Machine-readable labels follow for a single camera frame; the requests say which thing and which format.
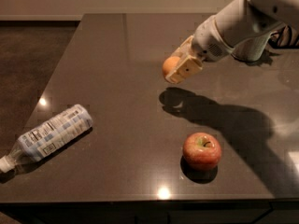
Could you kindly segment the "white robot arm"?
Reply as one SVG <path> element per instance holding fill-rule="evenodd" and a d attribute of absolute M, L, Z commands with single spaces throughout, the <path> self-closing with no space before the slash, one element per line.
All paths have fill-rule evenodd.
<path fill-rule="evenodd" d="M 299 0 L 234 0 L 202 22 L 163 65 L 166 81 L 178 84 L 248 41 L 288 24 L 299 26 Z"/>

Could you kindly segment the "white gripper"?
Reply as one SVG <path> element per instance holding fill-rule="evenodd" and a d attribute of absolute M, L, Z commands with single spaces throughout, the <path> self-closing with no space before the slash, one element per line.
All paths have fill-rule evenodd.
<path fill-rule="evenodd" d="M 230 55 L 234 48 L 229 46 L 221 37 L 217 28 L 216 16 L 210 16 L 171 54 L 179 57 L 177 66 L 164 79 L 172 84 L 179 84 L 190 76 L 202 70 L 199 61 L 214 63 Z"/>

